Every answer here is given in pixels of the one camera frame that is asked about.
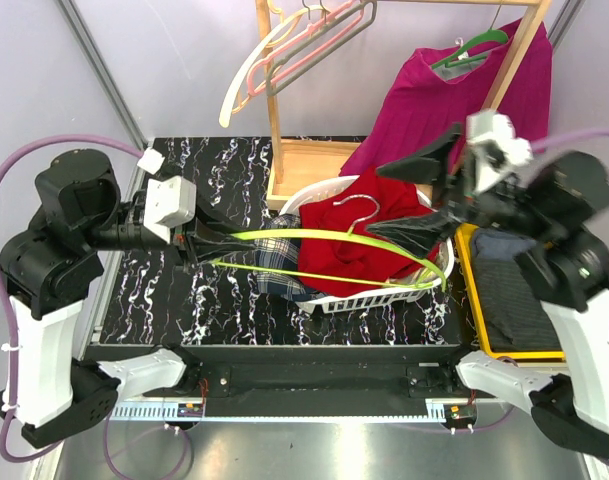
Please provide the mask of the navy plaid skirt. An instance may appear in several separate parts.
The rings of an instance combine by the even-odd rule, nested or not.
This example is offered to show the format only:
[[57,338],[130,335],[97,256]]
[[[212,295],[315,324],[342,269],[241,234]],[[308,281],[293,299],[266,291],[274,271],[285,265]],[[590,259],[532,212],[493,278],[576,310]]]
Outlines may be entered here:
[[254,265],[260,268],[256,272],[256,279],[261,293],[293,302],[310,301],[322,296],[294,275],[298,270],[300,239],[265,238],[255,243]]

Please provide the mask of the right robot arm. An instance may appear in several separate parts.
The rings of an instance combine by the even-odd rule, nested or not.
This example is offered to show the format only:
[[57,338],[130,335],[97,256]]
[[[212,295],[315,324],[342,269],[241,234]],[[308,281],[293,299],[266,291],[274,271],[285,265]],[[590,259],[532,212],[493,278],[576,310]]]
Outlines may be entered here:
[[532,239],[516,262],[553,324],[567,372],[528,374],[466,351],[438,371],[439,387],[454,397],[468,389],[493,395],[529,414],[557,446],[609,462],[609,249],[586,228],[609,208],[609,174],[597,157],[574,150],[526,186],[517,177],[536,152],[594,136],[590,129],[528,142],[501,127],[454,125],[377,170],[429,185],[433,211],[377,222],[369,231],[420,258],[464,224]]

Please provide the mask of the yellow-green hanger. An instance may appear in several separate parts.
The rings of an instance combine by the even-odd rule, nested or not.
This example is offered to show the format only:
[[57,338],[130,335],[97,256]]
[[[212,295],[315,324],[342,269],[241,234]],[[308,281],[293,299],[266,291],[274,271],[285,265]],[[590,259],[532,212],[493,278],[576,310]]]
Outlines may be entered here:
[[[265,237],[265,238],[291,238],[291,239],[297,238],[297,239],[300,239],[301,241],[305,238],[308,238],[308,239],[326,239],[326,240],[335,240],[335,241],[341,241],[341,242],[352,242],[352,243],[356,243],[356,244],[361,244],[361,245],[371,246],[374,248],[383,249],[383,250],[395,253],[397,255],[401,255],[403,257],[409,258],[409,259],[421,264],[422,267],[429,269],[431,272],[433,272],[435,274],[436,274],[436,269],[438,268],[436,266],[436,262],[434,260],[435,257],[437,256],[438,246],[433,250],[433,252],[430,254],[430,256],[427,259],[416,258],[414,256],[408,256],[406,254],[400,254],[400,253],[396,253],[391,250],[385,249],[383,247],[384,241],[373,234],[372,234],[373,235],[372,237],[365,237],[365,236],[354,234],[350,231],[340,232],[340,231],[321,230],[321,229],[303,229],[301,227],[301,220],[300,220],[299,213],[284,214],[284,215],[280,215],[280,216],[276,217],[267,226],[266,230],[268,232],[272,233],[273,235],[270,237]],[[279,230],[294,230],[296,232],[296,234],[292,237],[278,237],[278,236],[274,235],[274,233],[276,233]],[[252,260],[252,263],[250,265],[250,270],[254,273],[255,279],[256,279],[256,272],[259,271],[260,268],[256,267],[254,265],[254,259]],[[300,280],[305,276],[308,276],[310,278],[313,278],[315,276],[313,273],[307,274],[305,272],[300,272],[299,270],[295,271],[294,275],[296,275]],[[342,277],[336,277],[336,276],[332,276],[330,279],[332,281],[339,281],[339,282],[344,281],[346,283],[355,282],[357,284],[361,284],[361,283],[364,283],[366,285],[373,284],[375,287],[373,289],[369,289],[369,290],[393,287],[393,284],[397,283],[397,282],[406,283],[406,284],[410,283],[411,285],[416,282],[419,283],[417,280],[415,280],[415,281],[411,280],[410,282],[408,282],[408,281],[405,282],[403,280],[390,280],[390,281],[386,281],[386,282],[372,282],[370,280],[363,281],[361,279],[354,280],[352,278],[344,279]]]

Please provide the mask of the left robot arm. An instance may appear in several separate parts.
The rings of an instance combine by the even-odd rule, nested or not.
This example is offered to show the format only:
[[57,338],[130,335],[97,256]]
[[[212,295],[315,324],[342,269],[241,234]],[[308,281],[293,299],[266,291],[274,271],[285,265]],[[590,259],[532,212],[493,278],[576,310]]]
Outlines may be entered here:
[[39,209],[0,252],[12,321],[0,416],[18,421],[22,437],[42,449],[99,424],[123,400],[199,387],[200,360],[176,345],[118,361],[74,357],[77,319],[104,272],[101,252],[161,252],[186,270],[254,244],[180,176],[123,201],[108,156],[95,149],[59,155],[35,187]]

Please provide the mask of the red dress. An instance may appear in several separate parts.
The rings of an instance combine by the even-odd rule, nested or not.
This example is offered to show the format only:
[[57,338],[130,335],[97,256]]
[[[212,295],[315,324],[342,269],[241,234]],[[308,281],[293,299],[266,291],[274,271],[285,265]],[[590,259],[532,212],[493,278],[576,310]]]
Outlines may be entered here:
[[[372,223],[403,217],[424,216],[431,209],[422,204],[410,183],[383,178],[370,168],[343,192],[299,207],[303,229],[352,232],[372,237]],[[386,282],[408,277],[422,265],[401,255],[371,246],[326,239],[301,241],[298,270],[307,274],[301,282],[321,293],[348,297],[373,289],[373,284],[332,281],[332,276]]]

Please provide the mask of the white plastic laundry basket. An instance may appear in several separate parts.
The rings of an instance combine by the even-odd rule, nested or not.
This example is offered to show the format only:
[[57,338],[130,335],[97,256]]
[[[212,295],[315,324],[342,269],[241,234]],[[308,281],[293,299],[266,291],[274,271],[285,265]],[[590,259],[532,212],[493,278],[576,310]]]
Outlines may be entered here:
[[[358,176],[343,176],[323,180],[307,186],[292,195],[282,206],[279,213],[280,215],[299,213],[299,207],[305,204],[323,201],[340,195],[357,179]],[[418,187],[397,180],[378,180],[378,182],[381,184],[380,186],[384,186],[385,181],[390,183],[391,186],[395,184],[396,192],[399,190],[400,192],[411,194],[411,191],[414,190],[414,195],[417,197],[417,203],[423,205],[425,209],[428,208],[430,210],[431,201],[429,197],[422,193]],[[437,256],[434,260],[436,262],[436,266],[441,270],[442,273],[444,273],[445,278],[448,279],[455,264],[455,253],[451,239],[447,239],[439,245]],[[437,274],[431,272],[425,267],[413,272],[412,275],[408,277],[398,280],[403,280],[405,282],[417,280],[419,283],[416,282],[411,285],[410,283],[406,284],[397,282],[393,284],[393,287],[365,290],[346,298],[324,296],[306,302],[295,303],[300,309],[307,313],[313,313],[315,307],[318,306],[322,308],[324,313],[337,313],[385,306],[398,300],[416,302],[422,296],[429,293],[429,291],[438,287],[441,288],[446,286],[446,280],[441,280]]]

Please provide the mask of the pink plastic hanger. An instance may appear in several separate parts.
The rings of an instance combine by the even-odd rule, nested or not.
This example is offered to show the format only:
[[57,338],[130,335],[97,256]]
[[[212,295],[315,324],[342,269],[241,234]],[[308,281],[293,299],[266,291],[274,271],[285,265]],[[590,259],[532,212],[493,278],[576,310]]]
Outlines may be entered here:
[[370,26],[376,11],[372,1],[345,1],[331,10],[318,3],[282,19],[238,69],[222,109],[236,114],[262,93],[277,95]]

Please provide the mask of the cream plastic hanger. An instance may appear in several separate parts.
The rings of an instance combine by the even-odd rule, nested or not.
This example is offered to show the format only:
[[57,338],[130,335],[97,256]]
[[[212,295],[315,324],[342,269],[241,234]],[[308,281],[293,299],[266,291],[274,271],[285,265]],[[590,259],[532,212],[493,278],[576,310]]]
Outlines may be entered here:
[[[276,15],[279,17],[280,23],[273,28],[269,26],[270,23],[267,23],[269,31],[261,35],[259,44],[242,63],[229,85],[219,113],[219,124],[223,128],[229,127],[231,117],[242,110],[251,98],[267,90],[269,80],[254,84],[254,78],[259,69],[268,68],[270,64],[276,66],[276,57],[293,50],[296,46],[303,45],[305,40],[311,39],[315,33],[344,10],[344,7],[331,10],[319,3],[304,5],[300,10],[286,16],[273,1],[262,1],[262,4],[268,8],[268,20],[271,20],[272,15]],[[319,13],[320,18],[310,21],[302,31],[294,35],[293,32],[300,21],[315,12]]]

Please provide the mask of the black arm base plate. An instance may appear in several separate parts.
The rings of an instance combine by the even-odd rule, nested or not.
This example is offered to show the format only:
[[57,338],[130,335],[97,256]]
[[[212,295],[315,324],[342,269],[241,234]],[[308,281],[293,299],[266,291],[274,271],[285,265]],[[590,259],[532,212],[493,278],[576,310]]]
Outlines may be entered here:
[[185,387],[151,397],[195,398],[208,384],[206,415],[231,420],[425,415],[428,399],[462,399],[448,373],[467,348],[446,346],[192,346],[200,364]]

